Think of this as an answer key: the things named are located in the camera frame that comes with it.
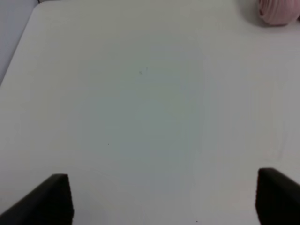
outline pink yarn ball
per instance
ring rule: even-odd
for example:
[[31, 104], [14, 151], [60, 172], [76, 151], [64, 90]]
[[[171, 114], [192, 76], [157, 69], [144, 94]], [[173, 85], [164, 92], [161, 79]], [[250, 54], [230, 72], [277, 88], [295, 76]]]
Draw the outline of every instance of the pink yarn ball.
[[286, 25], [300, 16], [300, 0], [258, 0], [259, 16], [270, 25]]

